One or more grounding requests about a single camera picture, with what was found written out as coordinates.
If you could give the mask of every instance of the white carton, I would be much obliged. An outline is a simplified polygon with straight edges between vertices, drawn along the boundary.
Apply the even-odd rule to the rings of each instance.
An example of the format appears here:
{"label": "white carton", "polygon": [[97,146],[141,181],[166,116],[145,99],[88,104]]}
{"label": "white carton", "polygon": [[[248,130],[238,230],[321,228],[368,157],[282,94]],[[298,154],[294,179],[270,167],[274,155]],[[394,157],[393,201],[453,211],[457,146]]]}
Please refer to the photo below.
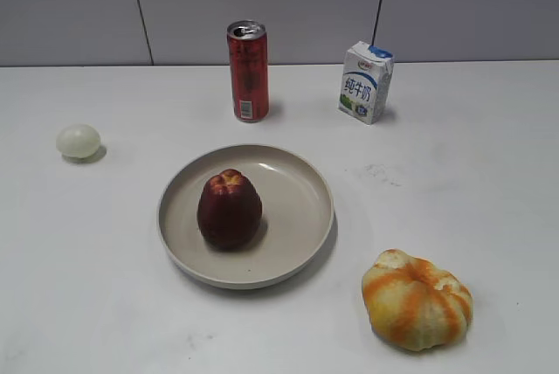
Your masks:
{"label": "white carton", "polygon": [[370,125],[384,111],[394,68],[394,56],[358,42],[343,63],[340,110]]}

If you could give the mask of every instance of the soda can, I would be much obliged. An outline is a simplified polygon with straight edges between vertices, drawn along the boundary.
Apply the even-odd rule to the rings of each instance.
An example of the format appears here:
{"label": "soda can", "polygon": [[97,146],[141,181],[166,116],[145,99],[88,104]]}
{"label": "soda can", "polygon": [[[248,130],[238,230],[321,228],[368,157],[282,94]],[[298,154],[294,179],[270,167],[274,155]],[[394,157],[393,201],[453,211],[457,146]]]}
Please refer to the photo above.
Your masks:
{"label": "soda can", "polygon": [[260,121],[268,114],[267,40],[265,26],[252,20],[227,27],[233,107],[241,121]]}

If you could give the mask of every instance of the red apple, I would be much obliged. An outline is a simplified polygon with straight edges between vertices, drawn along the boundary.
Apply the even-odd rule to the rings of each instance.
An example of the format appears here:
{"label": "red apple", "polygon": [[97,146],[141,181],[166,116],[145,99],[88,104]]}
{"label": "red apple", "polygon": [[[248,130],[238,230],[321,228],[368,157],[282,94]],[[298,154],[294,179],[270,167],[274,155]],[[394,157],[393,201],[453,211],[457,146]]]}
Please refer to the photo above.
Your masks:
{"label": "red apple", "polygon": [[233,249],[252,240],[262,218],[262,202],[251,181],[228,169],[211,177],[198,203],[200,232],[211,245]]}

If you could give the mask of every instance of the white egg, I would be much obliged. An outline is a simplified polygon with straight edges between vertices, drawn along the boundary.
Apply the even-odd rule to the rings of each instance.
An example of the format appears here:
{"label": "white egg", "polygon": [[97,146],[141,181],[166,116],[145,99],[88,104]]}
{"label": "white egg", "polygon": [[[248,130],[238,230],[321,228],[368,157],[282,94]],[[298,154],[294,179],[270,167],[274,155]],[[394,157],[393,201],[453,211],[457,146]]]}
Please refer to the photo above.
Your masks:
{"label": "white egg", "polygon": [[62,129],[56,137],[56,148],[62,155],[86,158],[97,152],[101,137],[95,128],[81,123]]}

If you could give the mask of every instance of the ceramic plate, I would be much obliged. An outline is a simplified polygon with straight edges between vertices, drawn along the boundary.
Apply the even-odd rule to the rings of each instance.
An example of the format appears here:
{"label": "ceramic plate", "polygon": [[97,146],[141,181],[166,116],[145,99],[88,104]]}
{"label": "ceramic plate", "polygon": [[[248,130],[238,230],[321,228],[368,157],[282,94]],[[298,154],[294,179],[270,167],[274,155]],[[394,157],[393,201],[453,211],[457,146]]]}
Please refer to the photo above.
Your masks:
{"label": "ceramic plate", "polygon": [[[233,168],[262,199],[262,223],[251,244],[234,252],[209,246],[197,224],[205,182]],[[299,272],[321,249],[334,219],[332,194],[301,157],[265,145],[237,145],[197,158],[170,182],[159,204],[159,231],[170,258],[215,287],[267,287]]]}

